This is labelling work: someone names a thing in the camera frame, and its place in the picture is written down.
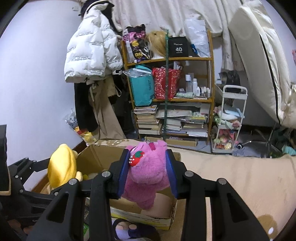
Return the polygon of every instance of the teal bag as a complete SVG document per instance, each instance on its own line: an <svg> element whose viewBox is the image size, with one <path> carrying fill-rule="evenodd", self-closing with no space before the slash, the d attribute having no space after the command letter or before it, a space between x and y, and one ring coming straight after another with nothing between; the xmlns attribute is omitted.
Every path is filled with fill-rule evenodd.
<svg viewBox="0 0 296 241"><path fill-rule="evenodd" d="M141 65L136 65L136 68L145 69L152 72L151 69ZM135 106L150 105L154 99L154 80L152 74L144 77L129 77L131 89L133 92L133 99Z"/></svg>

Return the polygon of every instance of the pink plush toy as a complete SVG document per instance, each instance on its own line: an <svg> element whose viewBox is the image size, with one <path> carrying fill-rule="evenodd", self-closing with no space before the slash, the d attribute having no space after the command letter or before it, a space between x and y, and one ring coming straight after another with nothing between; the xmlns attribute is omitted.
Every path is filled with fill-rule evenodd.
<svg viewBox="0 0 296 241"><path fill-rule="evenodd" d="M167 143L141 142L137 146L127 146L131 156L123 198L136 202L144 210L153 207L155 194L170 186L166 171L165 151Z"/></svg>

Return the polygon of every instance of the white handle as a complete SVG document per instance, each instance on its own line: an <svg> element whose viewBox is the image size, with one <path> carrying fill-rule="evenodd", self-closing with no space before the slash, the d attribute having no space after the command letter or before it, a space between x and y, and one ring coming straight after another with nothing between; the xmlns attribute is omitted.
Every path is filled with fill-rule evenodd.
<svg viewBox="0 0 296 241"><path fill-rule="evenodd" d="M223 92L224 93L228 93L228 92L225 92L225 89L226 88L235 88L235 89L241 89L241 90L245 90L246 91L246 94L248 94L248 90L247 88L243 87L243 86L239 86L239 85L224 85L223 86Z"/></svg>

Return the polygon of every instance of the red gift bag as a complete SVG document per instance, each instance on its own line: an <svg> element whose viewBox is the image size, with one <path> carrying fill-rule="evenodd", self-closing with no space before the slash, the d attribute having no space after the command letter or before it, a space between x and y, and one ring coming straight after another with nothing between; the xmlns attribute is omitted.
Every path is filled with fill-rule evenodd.
<svg viewBox="0 0 296 241"><path fill-rule="evenodd" d="M165 68L153 68L154 77L154 95L156 99L165 100ZM168 99L175 97L179 85L181 71L178 69L169 69L168 71Z"/></svg>

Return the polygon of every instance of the yellow plush toy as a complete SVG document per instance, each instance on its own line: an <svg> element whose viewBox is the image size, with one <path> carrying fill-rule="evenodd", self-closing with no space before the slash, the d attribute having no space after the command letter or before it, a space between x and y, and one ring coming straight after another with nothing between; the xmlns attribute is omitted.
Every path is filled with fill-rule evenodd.
<svg viewBox="0 0 296 241"><path fill-rule="evenodd" d="M66 144L61 144L52 154L48 164L48 179L51 189L55 189L67 183L71 178L82 181L82 173L76 169L78 154Z"/></svg>

